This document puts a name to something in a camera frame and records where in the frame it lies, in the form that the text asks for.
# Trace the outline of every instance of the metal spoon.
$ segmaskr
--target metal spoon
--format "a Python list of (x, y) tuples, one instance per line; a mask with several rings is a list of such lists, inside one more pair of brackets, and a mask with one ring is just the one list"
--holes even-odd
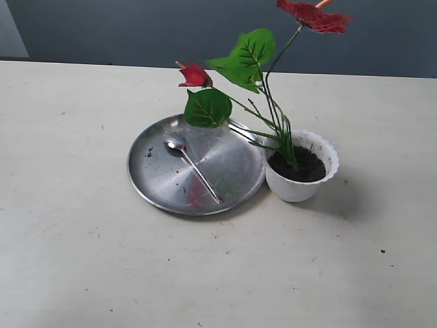
[(179, 133), (169, 133), (164, 135), (164, 143), (171, 149), (179, 150), (185, 157), (185, 159), (191, 164), (193, 169), (196, 171), (198, 177), (205, 185), (206, 189), (210, 192), (212, 198), (217, 203), (223, 203), (223, 198), (219, 197), (215, 191), (212, 189), (210, 183), (206, 180), (205, 176), (203, 176), (202, 173), (200, 173), (199, 169), (197, 168), (196, 164), (193, 163), (193, 161), (188, 157), (186, 151), (185, 151), (185, 138), (180, 135)]

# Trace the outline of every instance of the table surface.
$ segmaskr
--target table surface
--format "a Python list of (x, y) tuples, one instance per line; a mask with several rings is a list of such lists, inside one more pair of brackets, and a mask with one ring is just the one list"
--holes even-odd
[(183, 112), (183, 80), (0, 62), (0, 327), (435, 327), (437, 80), (272, 75), (340, 170), (307, 202), (264, 185), (201, 218), (154, 208), (126, 172), (135, 137)]

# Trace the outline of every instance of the anthurium flower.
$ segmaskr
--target anthurium flower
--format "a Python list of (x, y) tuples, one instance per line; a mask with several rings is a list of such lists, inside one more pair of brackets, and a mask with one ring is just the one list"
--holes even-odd
[(180, 62), (176, 64), (181, 67), (180, 72), (185, 76), (186, 82), (179, 84), (180, 87), (212, 87), (212, 79), (202, 66), (190, 62), (185, 66)]
[(277, 0), (276, 6), (289, 12), (298, 22), (320, 33), (345, 33), (351, 20), (343, 14), (325, 14), (321, 8), (332, 0), (323, 0), (318, 5), (303, 2)]

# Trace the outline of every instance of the round metal plate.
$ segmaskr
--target round metal plate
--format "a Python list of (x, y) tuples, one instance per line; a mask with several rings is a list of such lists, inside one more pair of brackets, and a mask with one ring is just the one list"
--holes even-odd
[[(187, 154), (223, 203), (212, 199), (180, 152), (166, 147), (163, 135), (171, 132), (185, 137)], [(256, 135), (239, 132), (261, 142)], [(137, 137), (128, 155), (128, 174), (139, 194), (153, 205), (183, 215), (209, 215), (239, 205), (259, 189), (265, 174), (263, 155), (262, 148), (235, 131), (195, 128), (180, 114), (149, 126)]]

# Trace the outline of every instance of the soil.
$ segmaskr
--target soil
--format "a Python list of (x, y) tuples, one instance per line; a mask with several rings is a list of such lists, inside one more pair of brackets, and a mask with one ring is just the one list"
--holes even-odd
[(268, 164), (276, 173), (293, 181), (314, 182), (325, 177), (325, 166), (314, 153), (306, 148), (295, 146), (294, 156), (298, 161), (297, 168), (288, 165), (284, 156), (278, 152), (275, 152), (273, 156), (268, 159)]

